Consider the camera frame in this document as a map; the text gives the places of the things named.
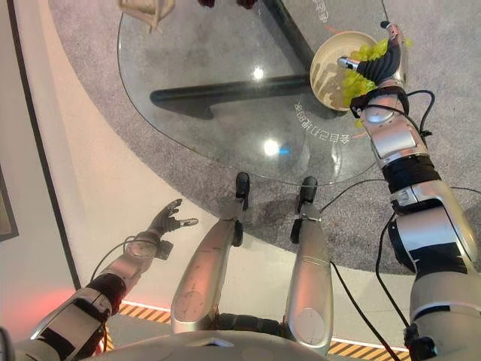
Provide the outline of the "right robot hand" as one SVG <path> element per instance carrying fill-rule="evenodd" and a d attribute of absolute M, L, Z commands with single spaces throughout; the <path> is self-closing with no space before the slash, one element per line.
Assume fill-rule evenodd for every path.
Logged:
<path fill-rule="evenodd" d="M 389 21 L 382 21 L 381 27 L 389 33 L 386 52 L 379 58 L 357 61 L 342 56 L 337 59 L 341 68 L 349 69 L 364 78 L 373 81 L 377 86 L 392 83 L 404 87 L 407 82 L 408 53 L 405 38 L 400 28 Z"/>

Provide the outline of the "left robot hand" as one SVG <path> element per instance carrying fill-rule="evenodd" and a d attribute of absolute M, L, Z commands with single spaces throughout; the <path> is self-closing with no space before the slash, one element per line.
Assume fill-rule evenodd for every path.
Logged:
<path fill-rule="evenodd" d="M 177 229 L 190 227 L 198 224 L 197 218 L 176 219 L 175 214 L 179 211 L 182 199 L 175 199 L 167 204 L 153 219 L 152 223 L 147 227 L 147 231 L 161 237 L 167 232 L 173 232 Z"/>

